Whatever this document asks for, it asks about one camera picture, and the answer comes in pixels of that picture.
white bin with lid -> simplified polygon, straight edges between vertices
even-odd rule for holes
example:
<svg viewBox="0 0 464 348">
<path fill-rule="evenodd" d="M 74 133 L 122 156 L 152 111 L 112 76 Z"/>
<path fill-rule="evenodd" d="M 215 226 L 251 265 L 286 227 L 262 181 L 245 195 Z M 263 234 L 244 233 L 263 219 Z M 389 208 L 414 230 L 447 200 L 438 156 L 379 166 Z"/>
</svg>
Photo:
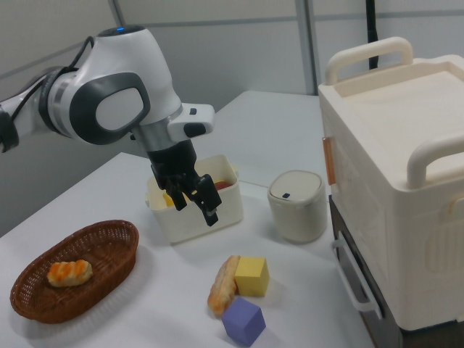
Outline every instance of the white bin with lid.
<svg viewBox="0 0 464 348">
<path fill-rule="evenodd" d="M 270 210 L 282 237 L 307 243 L 327 226 L 326 185 L 322 178 L 303 170 L 278 176 L 268 189 Z"/>
</svg>

foam block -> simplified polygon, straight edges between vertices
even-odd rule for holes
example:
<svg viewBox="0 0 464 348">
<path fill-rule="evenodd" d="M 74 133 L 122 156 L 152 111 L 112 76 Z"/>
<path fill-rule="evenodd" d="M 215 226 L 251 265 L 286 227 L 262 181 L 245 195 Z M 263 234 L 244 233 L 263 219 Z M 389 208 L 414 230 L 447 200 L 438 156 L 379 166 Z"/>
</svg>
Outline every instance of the foam block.
<svg viewBox="0 0 464 348">
<path fill-rule="evenodd" d="M 242 296 L 264 296 L 269 284 L 265 257 L 240 257 L 235 282 Z"/>
<path fill-rule="evenodd" d="M 250 347 L 266 327 L 261 308 L 237 297 L 222 316 L 225 332 Z"/>
</svg>

purple cube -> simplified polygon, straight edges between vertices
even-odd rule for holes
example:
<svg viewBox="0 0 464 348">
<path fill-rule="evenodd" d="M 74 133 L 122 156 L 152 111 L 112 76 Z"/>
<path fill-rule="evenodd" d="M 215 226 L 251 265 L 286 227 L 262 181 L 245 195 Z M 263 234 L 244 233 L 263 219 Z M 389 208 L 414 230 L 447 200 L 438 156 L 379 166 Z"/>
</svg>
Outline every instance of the purple cube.
<svg viewBox="0 0 464 348">
<path fill-rule="evenodd" d="M 250 347 L 266 327 L 261 308 L 237 297 L 222 316 L 225 332 Z"/>
</svg>

black pole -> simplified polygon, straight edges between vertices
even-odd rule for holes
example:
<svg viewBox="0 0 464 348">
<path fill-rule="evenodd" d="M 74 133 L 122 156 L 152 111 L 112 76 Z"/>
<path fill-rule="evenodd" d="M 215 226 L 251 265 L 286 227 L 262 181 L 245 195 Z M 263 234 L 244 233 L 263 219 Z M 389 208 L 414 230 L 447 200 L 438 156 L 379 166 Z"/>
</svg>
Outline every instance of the black pole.
<svg viewBox="0 0 464 348">
<path fill-rule="evenodd" d="M 378 40 L 376 27 L 376 3 L 375 0 L 365 0 L 365 13 L 368 21 L 368 43 Z M 378 67 L 378 56 L 369 58 L 369 69 Z"/>
</svg>

yellow cube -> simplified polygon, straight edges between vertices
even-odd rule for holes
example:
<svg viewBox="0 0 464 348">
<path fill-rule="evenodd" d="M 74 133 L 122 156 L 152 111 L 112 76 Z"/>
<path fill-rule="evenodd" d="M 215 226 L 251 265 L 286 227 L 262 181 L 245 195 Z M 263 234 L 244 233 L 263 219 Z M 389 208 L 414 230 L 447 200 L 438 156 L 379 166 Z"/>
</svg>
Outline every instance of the yellow cube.
<svg viewBox="0 0 464 348">
<path fill-rule="evenodd" d="M 265 257 L 240 257 L 235 282 L 242 296 L 264 296 L 269 284 Z"/>
</svg>

